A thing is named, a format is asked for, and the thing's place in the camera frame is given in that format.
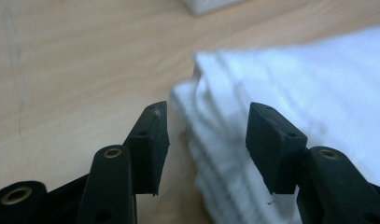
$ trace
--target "metal ring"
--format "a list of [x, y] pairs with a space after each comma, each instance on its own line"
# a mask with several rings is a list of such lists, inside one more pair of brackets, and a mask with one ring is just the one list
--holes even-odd
[[109, 150], [106, 150], [103, 154], [106, 158], [116, 158], [120, 154], [122, 154], [122, 150], [120, 148], [111, 148]]
[[337, 160], [339, 158], [338, 154], [334, 151], [331, 151], [329, 149], [323, 148], [319, 150], [320, 154], [330, 160]]
[[12, 190], [10, 193], [4, 195], [1, 199], [1, 204], [12, 205], [20, 203], [32, 194], [33, 190], [29, 187], [20, 187]]

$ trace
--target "wooden table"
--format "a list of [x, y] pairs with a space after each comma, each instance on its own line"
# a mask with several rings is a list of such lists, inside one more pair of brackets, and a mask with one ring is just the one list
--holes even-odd
[[[49, 190], [89, 172], [147, 105], [189, 78], [198, 50], [248, 49], [380, 24], [380, 0], [250, 0], [202, 17], [179, 0], [0, 0], [0, 189]], [[160, 196], [139, 223], [211, 223], [196, 190], [185, 124], [169, 109]]]

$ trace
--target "wooden surface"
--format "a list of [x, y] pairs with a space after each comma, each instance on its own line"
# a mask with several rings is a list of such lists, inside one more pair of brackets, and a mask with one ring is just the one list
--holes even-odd
[[[147, 105], [192, 73], [198, 50], [304, 43], [380, 24], [380, 0], [251, 0], [193, 17], [179, 0], [0, 0], [0, 189], [49, 190], [89, 172]], [[139, 223], [211, 223], [185, 124], [169, 109], [159, 197]]]

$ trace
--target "folded white towel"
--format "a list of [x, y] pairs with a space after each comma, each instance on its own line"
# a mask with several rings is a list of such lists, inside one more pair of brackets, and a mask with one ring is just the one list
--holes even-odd
[[306, 46], [200, 52], [171, 103], [190, 130], [197, 184], [216, 223], [301, 223], [293, 195], [269, 195], [245, 148], [251, 102], [343, 151], [380, 186], [380, 27]]

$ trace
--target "white towel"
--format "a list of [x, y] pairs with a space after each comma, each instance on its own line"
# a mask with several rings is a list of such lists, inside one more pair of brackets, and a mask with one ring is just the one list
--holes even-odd
[[251, 102], [277, 109], [309, 147], [341, 150], [380, 186], [380, 27], [306, 46], [199, 52], [192, 79], [172, 89], [216, 223], [301, 223], [295, 195], [270, 195], [245, 148]]

